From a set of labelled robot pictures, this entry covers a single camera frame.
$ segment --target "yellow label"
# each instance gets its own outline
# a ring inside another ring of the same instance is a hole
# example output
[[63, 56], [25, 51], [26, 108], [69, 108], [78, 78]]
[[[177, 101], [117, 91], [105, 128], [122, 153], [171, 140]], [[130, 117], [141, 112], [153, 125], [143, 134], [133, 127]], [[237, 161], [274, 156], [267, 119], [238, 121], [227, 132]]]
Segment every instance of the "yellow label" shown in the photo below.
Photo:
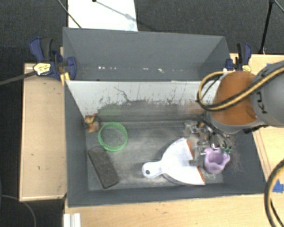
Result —
[[39, 76], [45, 76], [51, 72], [51, 65], [50, 63], [38, 63], [33, 69]]
[[242, 66], [242, 68], [243, 68], [243, 71], [251, 72], [251, 68], [249, 65], [244, 65]]

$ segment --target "gray robot arm casing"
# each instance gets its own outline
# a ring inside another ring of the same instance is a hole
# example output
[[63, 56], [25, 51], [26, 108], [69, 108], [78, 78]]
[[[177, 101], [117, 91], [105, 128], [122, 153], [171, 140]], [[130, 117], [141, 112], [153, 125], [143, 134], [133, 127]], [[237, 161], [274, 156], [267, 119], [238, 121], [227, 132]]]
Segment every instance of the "gray robot arm casing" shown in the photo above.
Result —
[[[284, 61], [262, 69], [254, 81], [284, 66]], [[267, 125], [284, 127], [284, 73], [267, 82], [250, 97], [252, 107], [261, 121]]]

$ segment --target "gray bin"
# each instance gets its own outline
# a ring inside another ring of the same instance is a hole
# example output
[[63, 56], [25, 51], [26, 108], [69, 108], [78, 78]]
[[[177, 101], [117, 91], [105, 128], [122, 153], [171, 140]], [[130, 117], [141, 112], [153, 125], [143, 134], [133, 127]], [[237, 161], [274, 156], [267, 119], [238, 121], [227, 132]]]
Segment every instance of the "gray bin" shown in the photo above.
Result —
[[[63, 49], [78, 64], [76, 80], [65, 86], [70, 207], [264, 192], [252, 134], [235, 135], [231, 162], [222, 174], [207, 175], [205, 186], [142, 175], [143, 163], [160, 160], [184, 136], [184, 121], [196, 119], [200, 79], [224, 67], [229, 57], [223, 37], [65, 28]], [[108, 153], [120, 182], [106, 190], [87, 156], [100, 146], [98, 134], [84, 128], [84, 116], [94, 113], [102, 124], [120, 122], [128, 132], [127, 145]]]

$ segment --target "dark carpet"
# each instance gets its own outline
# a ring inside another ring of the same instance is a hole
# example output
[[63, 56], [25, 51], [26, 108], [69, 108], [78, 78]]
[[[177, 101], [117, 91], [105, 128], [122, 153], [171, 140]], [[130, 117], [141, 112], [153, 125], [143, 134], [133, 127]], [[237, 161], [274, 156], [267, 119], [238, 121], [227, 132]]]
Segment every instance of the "dark carpet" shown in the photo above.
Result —
[[[269, 0], [135, 0], [140, 31], [223, 35], [230, 52], [247, 42], [258, 52]], [[284, 7], [284, 0], [277, 0]], [[0, 0], [0, 80], [23, 72], [34, 60], [28, 42], [52, 37], [62, 45], [67, 16], [56, 0]], [[284, 54], [284, 14], [274, 5], [266, 38], [266, 53]], [[0, 87], [0, 174], [3, 194], [18, 196], [22, 82]], [[62, 224], [62, 201], [29, 203], [38, 227]], [[29, 211], [4, 199], [0, 227], [33, 226]]]

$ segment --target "bin floor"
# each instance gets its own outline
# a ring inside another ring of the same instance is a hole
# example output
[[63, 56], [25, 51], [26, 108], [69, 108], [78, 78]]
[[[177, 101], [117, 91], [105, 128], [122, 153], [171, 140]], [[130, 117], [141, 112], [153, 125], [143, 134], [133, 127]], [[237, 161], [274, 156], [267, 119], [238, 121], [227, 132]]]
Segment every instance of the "bin floor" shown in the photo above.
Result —
[[[184, 121], [120, 123], [127, 130], [128, 142], [120, 151], [107, 152], [120, 180], [109, 190], [176, 185], [162, 175], [153, 179], [143, 176], [142, 166], [146, 162], [160, 161], [169, 145], [184, 137]], [[189, 140], [193, 146], [198, 137], [197, 135], [190, 136]], [[98, 133], [86, 133], [86, 144], [87, 150], [100, 147]], [[87, 163], [89, 190], [103, 190], [89, 158]], [[223, 182], [222, 174], [213, 175], [203, 169], [202, 171], [207, 184]]]

